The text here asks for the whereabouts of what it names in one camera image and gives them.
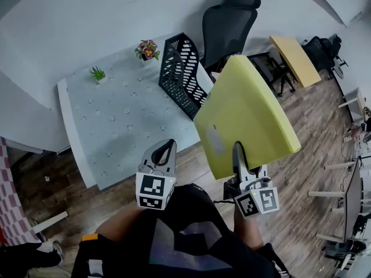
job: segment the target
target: hand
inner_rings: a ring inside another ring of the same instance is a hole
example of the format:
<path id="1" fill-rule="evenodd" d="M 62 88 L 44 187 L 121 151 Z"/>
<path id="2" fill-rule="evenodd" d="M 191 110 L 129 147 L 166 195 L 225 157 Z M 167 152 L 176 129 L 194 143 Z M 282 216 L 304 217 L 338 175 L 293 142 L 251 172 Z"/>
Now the hand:
<path id="1" fill-rule="evenodd" d="M 234 232 L 252 250 L 257 250 L 264 246 L 256 218 L 245 220 L 236 206 L 234 207 Z"/>

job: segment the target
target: white table leg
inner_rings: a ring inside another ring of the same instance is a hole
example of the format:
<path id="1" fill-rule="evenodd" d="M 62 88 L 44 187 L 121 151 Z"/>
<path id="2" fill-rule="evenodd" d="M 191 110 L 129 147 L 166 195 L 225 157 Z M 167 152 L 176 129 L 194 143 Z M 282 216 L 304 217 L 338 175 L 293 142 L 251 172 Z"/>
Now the white table leg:
<path id="1" fill-rule="evenodd" d="M 327 240 L 327 241 L 339 242 L 339 243 L 342 243 L 343 242 L 342 238 L 339 238 L 339 237 L 326 236 L 326 235 L 322 235 L 322 234 L 315 234 L 315 236 L 317 238 L 320 238 L 320 239 L 323 239 L 323 240 Z"/>
<path id="2" fill-rule="evenodd" d="M 311 197 L 344 197 L 345 192 L 308 192 Z"/>
<path id="3" fill-rule="evenodd" d="M 61 221 L 63 218 L 67 216 L 68 216 L 68 213 L 66 211 L 62 212 L 61 214 L 58 214 L 44 222 L 41 222 L 41 224 L 34 226 L 32 229 L 35 233 L 39 233 L 43 231 L 44 229 L 52 226 L 53 224 L 56 224 L 57 222 Z"/>
<path id="4" fill-rule="evenodd" d="M 348 104 L 351 104 L 351 103 L 356 102 L 356 101 L 358 101 L 357 98 L 350 99 L 348 102 L 345 102 L 345 103 L 340 104 L 340 105 L 338 106 L 338 108 L 341 108 L 341 107 L 347 106 Z"/>
<path id="5" fill-rule="evenodd" d="M 331 209 L 331 212 L 332 213 L 335 213 L 335 214 L 344 214 L 345 213 L 345 210 L 344 210 L 343 207 L 342 208 L 332 208 Z"/>
<path id="6" fill-rule="evenodd" d="M 349 166 L 353 166 L 356 162 L 348 162 L 348 163 L 342 163 L 342 164 L 328 164 L 324 168 L 325 170 L 331 170 L 331 169 L 340 169 L 340 168 L 346 168 Z"/>
<path id="7" fill-rule="evenodd" d="M 347 266 L 348 264 L 348 261 L 350 261 L 352 255 L 351 254 L 347 254 L 345 257 L 344 257 L 344 260 L 343 260 L 343 263 L 341 264 L 341 267 L 340 267 L 340 270 L 344 270 L 344 268 Z"/>

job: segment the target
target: yellow desk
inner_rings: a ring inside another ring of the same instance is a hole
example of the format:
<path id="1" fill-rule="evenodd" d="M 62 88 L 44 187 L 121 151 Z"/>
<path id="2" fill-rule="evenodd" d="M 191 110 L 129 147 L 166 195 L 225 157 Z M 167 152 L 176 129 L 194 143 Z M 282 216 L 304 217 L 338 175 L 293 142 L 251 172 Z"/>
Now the yellow desk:
<path id="1" fill-rule="evenodd" d="M 311 86 L 321 80 L 311 60 L 295 38 L 270 36 L 270 41 L 285 59 L 302 87 Z"/>

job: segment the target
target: floor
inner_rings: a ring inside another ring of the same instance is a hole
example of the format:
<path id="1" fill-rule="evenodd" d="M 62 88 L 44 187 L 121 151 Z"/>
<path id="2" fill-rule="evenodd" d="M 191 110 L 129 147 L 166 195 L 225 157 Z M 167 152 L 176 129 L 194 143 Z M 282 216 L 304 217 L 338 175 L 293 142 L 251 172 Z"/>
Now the floor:
<path id="1" fill-rule="evenodd" d="M 334 263 L 320 256 L 324 242 L 317 232 L 341 234 L 343 219 L 332 214 L 335 199 L 308 197 L 309 190 L 340 191 L 347 186 L 346 170 L 324 170 L 325 164 L 345 162 L 353 144 L 342 146 L 344 127 L 350 125 L 340 91 L 334 81 L 323 80 L 306 89 L 296 85 L 279 99 L 300 140 L 301 150 L 268 166 L 279 191 L 280 211 L 258 218 L 263 239 L 296 277 L 330 277 Z M 30 277 L 70 277 L 81 236 L 93 233 L 106 219 L 134 201 L 134 177 L 99 191 L 86 189 L 72 153 L 34 155 L 13 168 L 20 200 L 30 220 L 41 222 L 67 210 L 69 216 L 44 231 L 62 243 L 65 258 L 60 267 L 30 271 Z M 177 181 L 194 182 L 213 199 L 221 199 L 224 180 L 215 181 L 199 144 L 177 156 Z M 216 204 L 227 225 L 233 227 L 233 206 Z"/>

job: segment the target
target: desk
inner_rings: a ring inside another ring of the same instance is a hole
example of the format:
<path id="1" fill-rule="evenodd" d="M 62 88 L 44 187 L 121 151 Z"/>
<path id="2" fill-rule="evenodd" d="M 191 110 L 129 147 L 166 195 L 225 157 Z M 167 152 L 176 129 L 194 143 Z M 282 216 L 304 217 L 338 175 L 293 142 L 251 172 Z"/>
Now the desk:
<path id="1" fill-rule="evenodd" d="M 144 67 L 136 46 L 79 69 L 58 83 L 61 110 L 71 149 L 86 187 L 104 189 L 137 171 L 144 151 L 173 138 L 181 151 L 199 141 L 191 119 L 159 87 L 165 38 L 157 38 L 160 59 Z M 91 66 L 106 73 L 98 84 Z M 205 92 L 213 86 L 199 64 L 197 80 Z"/>
<path id="2" fill-rule="evenodd" d="M 358 107 L 359 107 L 359 112 L 357 112 L 357 114 L 359 114 L 360 116 L 363 116 L 363 119 L 365 120 L 365 112 L 363 109 L 366 107 L 366 102 L 359 88 L 356 89 L 354 98 L 350 99 L 347 102 L 340 104 L 338 108 L 344 107 L 346 105 L 350 105 L 354 102 L 357 102 Z"/>
<path id="3" fill-rule="evenodd" d="M 270 36 L 270 41 L 285 59 L 287 65 L 302 87 L 311 86 L 321 80 L 311 60 L 296 39 Z"/>
<path id="4" fill-rule="evenodd" d="M 325 239 L 328 241 L 334 241 L 339 243 L 345 243 L 347 239 L 352 237 L 353 227 L 359 212 L 361 210 L 361 198 L 362 198 L 362 188 L 361 188 L 361 175 L 359 173 L 359 160 L 356 162 L 338 164 L 333 166 L 326 166 L 325 169 L 335 169 L 341 167 L 352 166 L 352 174 L 349 182 L 349 186 L 345 192 L 317 192 L 310 191 L 308 196 L 316 197 L 343 197 L 344 198 L 344 209 L 334 208 L 334 212 L 344 212 L 344 230 L 342 237 L 331 237 L 322 234 L 316 234 L 317 237 Z"/>

